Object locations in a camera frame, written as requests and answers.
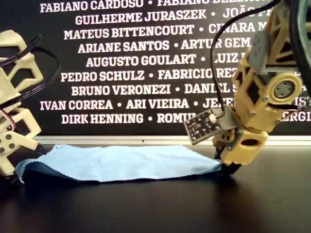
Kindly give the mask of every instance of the circuit board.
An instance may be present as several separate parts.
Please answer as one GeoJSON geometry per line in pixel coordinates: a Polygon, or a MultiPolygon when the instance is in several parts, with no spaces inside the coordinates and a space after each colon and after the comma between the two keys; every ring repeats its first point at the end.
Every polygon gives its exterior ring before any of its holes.
{"type": "Polygon", "coordinates": [[[216,116],[212,111],[206,110],[184,122],[187,134],[192,145],[196,145],[216,134],[221,130],[216,116]]]}

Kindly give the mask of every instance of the beige plastic bracket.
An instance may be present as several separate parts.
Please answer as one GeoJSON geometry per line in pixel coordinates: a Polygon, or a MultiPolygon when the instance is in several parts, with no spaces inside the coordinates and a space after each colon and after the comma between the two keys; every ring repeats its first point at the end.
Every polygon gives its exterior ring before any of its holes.
{"type": "Polygon", "coordinates": [[[13,111],[17,113],[12,116],[14,122],[18,123],[24,120],[29,133],[23,136],[16,132],[6,131],[10,123],[4,119],[0,121],[0,132],[2,132],[0,133],[0,174],[2,176],[12,175],[15,170],[7,157],[20,147],[35,150],[38,142],[33,140],[33,137],[41,132],[38,123],[29,109],[16,108],[13,111]]]}
{"type": "MultiPolygon", "coordinates": [[[[18,47],[19,51],[26,49],[27,45],[23,38],[16,32],[9,30],[0,33],[0,47],[18,47]]],[[[0,57],[0,61],[6,60],[5,57],[0,57]]],[[[15,62],[15,66],[11,72],[6,75],[2,68],[0,68],[0,103],[4,103],[16,96],[20,95],[20,91],[40,83],[43,80],[43,76],[35,62],[35,56],[28,53],[26,56],[15,62]],[[11,83],[14,75],[20,69],[29,69],[33,78],[23,79],[16,88],[11,83]]],[[[10,112],[14,107],[19,106],[16,104],[5,109],[6,112],[10,112]]]]}

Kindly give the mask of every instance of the metal strip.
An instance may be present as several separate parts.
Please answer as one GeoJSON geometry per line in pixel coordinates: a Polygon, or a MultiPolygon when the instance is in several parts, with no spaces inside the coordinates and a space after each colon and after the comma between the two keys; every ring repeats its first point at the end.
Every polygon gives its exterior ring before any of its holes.
{"type": "MultiPolygon", "coordinates": [[[[191,146],[187,136],[37,136],[44,145],[185,145],[191,146]]],[[[210,146],[211,139],[198,145],[210,146]]],[[[311,146],[311,136],[270,136],[268,146],[311,146]]]]}

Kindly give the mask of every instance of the light blue cloth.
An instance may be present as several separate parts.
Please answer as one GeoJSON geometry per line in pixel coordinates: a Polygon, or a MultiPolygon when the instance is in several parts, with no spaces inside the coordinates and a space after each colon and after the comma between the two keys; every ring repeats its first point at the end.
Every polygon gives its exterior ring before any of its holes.
{"type": "Polygon", "coordinates": [[[218,171],[221,164],[185,146],[110,146],[79,148],[55,145],[38,159],[26,159],[16,167],[23,183],[32,170],[76,181],[129,181],[168,179],[218,171]]]}

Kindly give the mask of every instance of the black wall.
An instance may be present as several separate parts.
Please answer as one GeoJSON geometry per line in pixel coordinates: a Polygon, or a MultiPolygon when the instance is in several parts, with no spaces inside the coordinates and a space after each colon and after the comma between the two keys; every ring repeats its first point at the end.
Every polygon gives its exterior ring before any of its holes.
{"type": "MultiPolygon", "coordinates": [[[[216,107],[216,94],[213,93],[214,88],[212,88],[209,70],[209,46],[216,32],[216,27],[229,19],[226,17],[228,10],[234,14],[230,16],[232,17],[237,12],[247,10],[249,7],[264,5],[266,1],[153,0],[149,4],[147,0],[87,0],[84,3],[75,2],[75,5],[86,6],[87,10],[63,12],[51,12],[51,10],[59,10],[58,7],[62,7],[62,5],[57,4],[51,8],[50,3],[56,3],[56,1],[27,0],[16,2],[2,0],[0,3],[0,31],[12,29],[22,35],[26,41],[41,33],[44,38],[40,42],[40,46],[55,53],[62,64],[61,74],[58,75],[53,84],[24,102],[24,106],[31,109],[39,122],[42,135],[186,135],[182,124],[183,120],[189,118],[191,114],[205,110],[207,108],[206,102],[212,104],[212,107],[216,107]],[[123,2],[124,5],[136,3],[142,6],[110,8],[111,6],[117,7],[120,2],[123,2]],[[201,3],[182,5],[182,3],[199,2],[201,3]],[[91,6],[100,4],[102,4],[101,10],[91,9],[91,6]],[[162,12],[161,14],[167,15],[167,18],[160,21],[144,20],[148,18],[150,12],[162,12]],[[136,17],[130,19],[130,22],[118,23],[119,17],[119,20],[122,20],[122,17],[125,19],[126,15],[124,14],[129,13],[137,14],[135,14],[136,17]],[[116,22],[100,23],[102,17],[107,19],[108,15],[111,15],[112,20],[116,22]],[[98,17],[97,23],[84,25],[80,20],[82,16],[98,17]],[[168,28],[172,29],[174,26],[180,31],[173,34],[176,30],[174,29],[171,33],[154,36],[144,34],[155,26],[158,27],[159,32],[167,33],[168,28]],[[113,35],[113,32],[126,31],[129,30],[128,28],[132,28],[132,32],[128,36],[113,35]],[[97,30],[96,33],[99,31],[103,33],[101,38],[94,38],[95,29],[97,30]],[[84,33],[89,30],[88,33],[90,34],[86,34],[88,38],[83,39],[81,30],[85,30],[84,33]],[[147,45],[146,50],[144,48],[142,48],[143,50],[135,50],[135,45],[138,45],[139,48],[138,43],[143,41],[151,41],[149,43],[155,43],[156,46],[151,45],[149,47],[147,45]],[[193,47],[194,44],[191,45],[193,41],[196,42],[197,48],[193,47]],[[87,44],[94,43],[98,45],[102,43],[104,51],[87,51],[87,44]],[[115,46],[113,52],[109,51],[110,48],[106,46],[106,43],[115,46]],[[159,55],[164,55],[170,64],[145,64],[148,57],[151,57],[150,61],[152,61],[152,57],[159,55]],[[104,59],[127,57],[134,64],[128,66],[101,64],[99,67],[92,67],[90,61],[93,61],[93,58],[103,57],[104,59]],[[195,72],[202,72],[199,75],[200,78],[182,78],[189,77],[190,69],[196,69],[195,72]],[[107,80],[104,74],[109,71],[132,71],[133,80],[107,80]],[[92,73],[94,80],[90,82],[68,82],[68,78],[65,79],[70,73],[82,72],[92,73]],[[141,95],[128,94],[130,88],[139,90],[143,85],[154,88],[154,94],[148,94],[148,92],[141,95]],[[207,93],[206,90],[202,90],[202,85],[210,88],[207,93]],[[82,95],[78,96],[76,90],[83,86],[96,86],[97,89],[102,88],[106,93],[104,95],[92,95],[92,93],[89,93],[90,95],[85,93],[86,95],[84,95],[81,93],[82,95]],[[174,106],[173,104],[170,106],[169,102],[172,99],[180,102],[180,105],[175,104],[174,106]],[[92,106],[90,100],[97,103],[97,107],[81,110],[70,109],[70,107],[78,106],[81,100],[86,100],[85,103],[90,104],[85,108],[92,106]],[[142,105],[131,105],[131,103],[135,103],[134,100],[137,102],[142,100],[140,101],[142,105]],[[157,102],[161,102],[159,108],[157,108],[157,102]],[[86,115],[87,123],[79,124],[78,121],[73,121],[71,124],[64,121],[68,120],[69,115],[86,115]],[[101,122],[92,122],[92,115],[98,115],[96,117],[101,122]],[[111,121],[115,117],[119,117],[120,121],[125,115],[131,116],[132,120],[136,120],[136,123],[107,123],[107,120],[111,121]]],[[[262,29],[269,14],[270,12],[264,12],[262,15],[242,19],[236,24],[237,27],[232,27],[230,32],[224,33],[221,37],[221,48],[216,49],[217,57],[215,59],[219,60],[216,64],[216,68],[219,70],[218,78],[224,87],[223,96],[227,98],[228,103],[233,100],[234,87],[231,83],[231,76],[234,69],[238,67],[238,61],[241,59],[242,53],[246,51],[246,47],[249,46],[254,31],[262,29]]],[[[55,67],[53,60],[44,55],[38,55],[36,61],[45,77],[55,67]]],[[[304,97],[301,97],[297,99],[297,103],[303,104],[303,100],[304,97]]],[[[308,135],[310,133],[309,121],[311,121],[310,113],[302,112],[290,118],[289,122],[279,125],[273,134],[308,135]]]]}

